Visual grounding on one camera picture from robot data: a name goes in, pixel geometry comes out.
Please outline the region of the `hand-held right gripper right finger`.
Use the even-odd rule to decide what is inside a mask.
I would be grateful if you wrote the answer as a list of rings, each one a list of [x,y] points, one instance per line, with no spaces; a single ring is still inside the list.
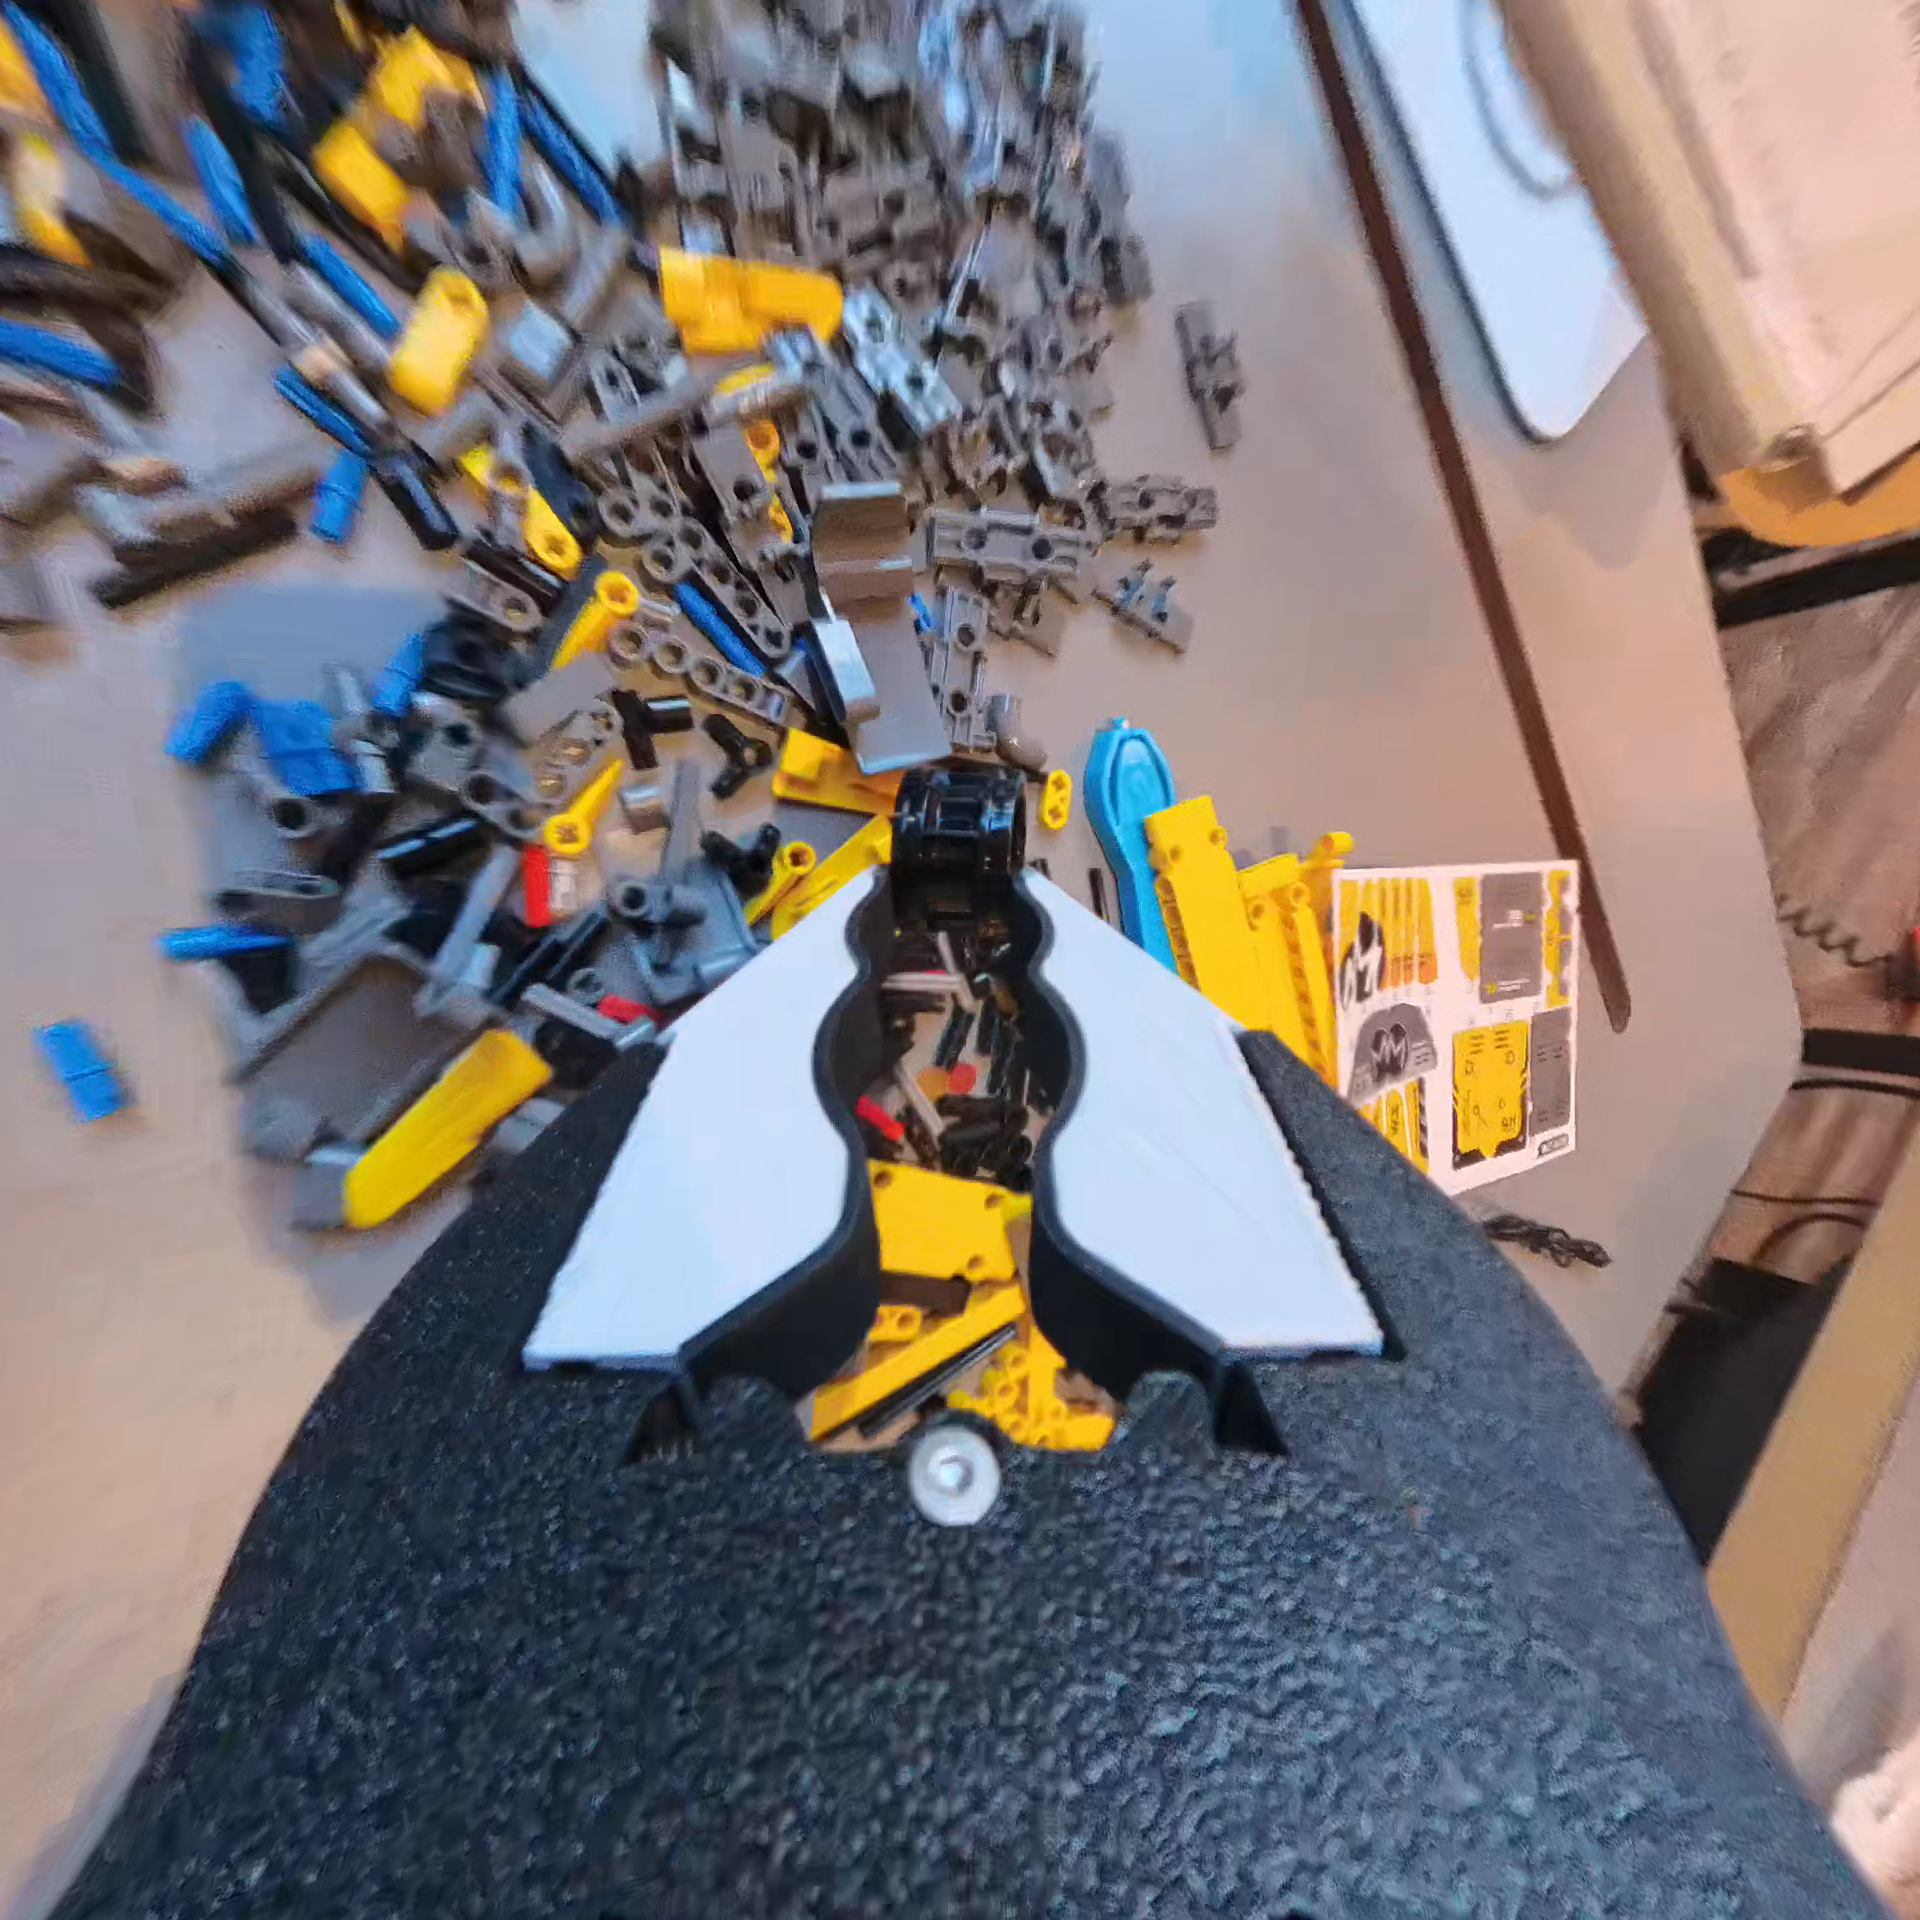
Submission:
[[[1025,872],[1030,1296],[1066,1359],[1385,1354],[1243,1042],[1251,1034],[1064,886]]]

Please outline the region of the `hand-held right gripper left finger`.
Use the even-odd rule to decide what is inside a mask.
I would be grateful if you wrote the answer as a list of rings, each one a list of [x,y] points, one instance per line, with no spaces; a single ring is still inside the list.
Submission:
[[[521,1346],[528,1372],[834,1374],[878,1310],[858,1101],[888,1046],[871,868],[674,1022]]]

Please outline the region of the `black toy ring connector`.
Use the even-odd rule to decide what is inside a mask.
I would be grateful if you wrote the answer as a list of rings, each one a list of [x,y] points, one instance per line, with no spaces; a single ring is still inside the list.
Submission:
[[[1006,922],[1025,868],[1025,790],[1025,774],[1002,760],[904,773],[888,861],[898,928]]]

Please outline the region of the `heap of yellow toy beams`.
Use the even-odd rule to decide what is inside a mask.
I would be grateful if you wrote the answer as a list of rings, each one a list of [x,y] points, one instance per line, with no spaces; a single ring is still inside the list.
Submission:
[[[1119,1405],[1042,1334],[1026,1285],[1033,1202],[947,1172],[873,1160],[878,1302],[851,1358],[807,1394],[826,1451],[902,1444],[955,1414],[1030,1451],[1092,1453]]]

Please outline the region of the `yellow black sticker sheet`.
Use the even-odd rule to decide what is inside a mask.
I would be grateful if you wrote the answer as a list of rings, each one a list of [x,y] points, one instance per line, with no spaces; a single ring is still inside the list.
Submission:
[[[1572,859],[1335,880],[1335,1090],[1442,1192],[1578,1142],[1580,908]]]

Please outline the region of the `blue curved toy panel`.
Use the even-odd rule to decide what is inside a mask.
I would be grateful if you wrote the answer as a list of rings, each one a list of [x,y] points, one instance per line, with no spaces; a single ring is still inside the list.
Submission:
[[[1146,838],[1146,819],[1175,806],[1175,788],[1168,758],[1150,732],[1113,717],[1092,733],[1084,811],[1113,877],[1120,931],[1178,976]]]

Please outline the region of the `pile of small building pieces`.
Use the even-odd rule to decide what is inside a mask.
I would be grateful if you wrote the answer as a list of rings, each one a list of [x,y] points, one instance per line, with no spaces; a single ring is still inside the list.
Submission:
[[[644,5],[647,165],[521,5],[160,5],[151,124],[96,5],[6,5],[6,652],[382,496],[435,568],[240,614],[167,754],[248,821],[160,952],[235,1002],[248,1152],[366,1232],[531,1142],[778,934],[811,854],[703,819],[802,756],[1071,781],[992,643],[1092,591],[1185,648],[1147,546],[1217,494],[1104,470],[1152,296],[1087,5]]]

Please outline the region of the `white stand base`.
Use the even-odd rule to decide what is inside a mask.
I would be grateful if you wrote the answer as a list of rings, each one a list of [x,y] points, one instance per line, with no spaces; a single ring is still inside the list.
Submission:
[[[1347,5],[1521,432],[1563,442],[1648,335],[1496,3]]]

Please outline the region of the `yellow toy frame part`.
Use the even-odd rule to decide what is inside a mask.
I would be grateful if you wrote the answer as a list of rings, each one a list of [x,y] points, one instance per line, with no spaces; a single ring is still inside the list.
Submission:
[[[1332,904],[1354,836],[1239,868],[1214,802],[1196,797],[1147,814],[1143,838],[1183,979],[1335,1086]]]

